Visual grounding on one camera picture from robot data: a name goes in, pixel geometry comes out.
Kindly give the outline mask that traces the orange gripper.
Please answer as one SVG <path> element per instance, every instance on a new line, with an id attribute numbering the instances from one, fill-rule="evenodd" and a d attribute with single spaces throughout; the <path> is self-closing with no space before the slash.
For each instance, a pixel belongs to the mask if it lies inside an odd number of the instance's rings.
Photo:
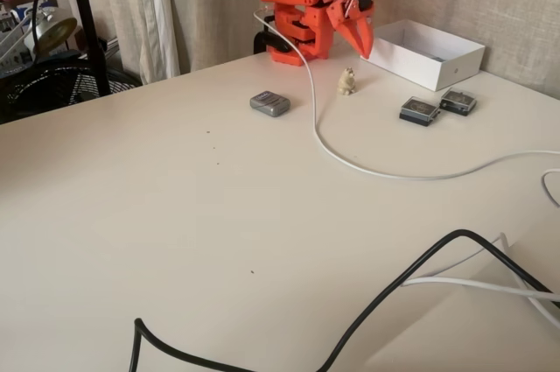
<path id="1" fill-rule="evenodd" d="M 332 26 L 337 27 L 336 32 L 360 56 L 368 57 L 373 49 L 375 38 L 371 18 L 374 1 L 334 0 L 327 6 L 326 12 Z"/>

